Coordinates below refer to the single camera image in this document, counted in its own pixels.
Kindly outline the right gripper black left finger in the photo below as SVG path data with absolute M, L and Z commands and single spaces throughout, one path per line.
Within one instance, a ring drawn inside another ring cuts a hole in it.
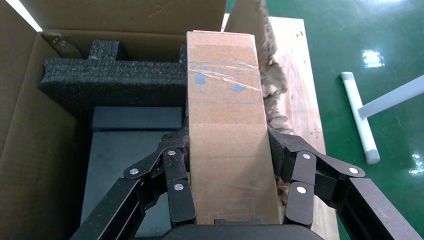
M 128 167 L 73 234 L 73 240 L 132 240 L 146 211 L 167 193 L 172 228 L 195 224 L 187 129 L 164 134 L 156 151 Z

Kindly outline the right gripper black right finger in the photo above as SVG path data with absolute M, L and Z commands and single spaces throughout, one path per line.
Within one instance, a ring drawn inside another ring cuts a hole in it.
M 413 228 L 364 170 L 268 129 L 274 174 L 289 184 L 283 223 L 310 229 L 314 198 L 333 208 L 352 240 L 410 240 Z

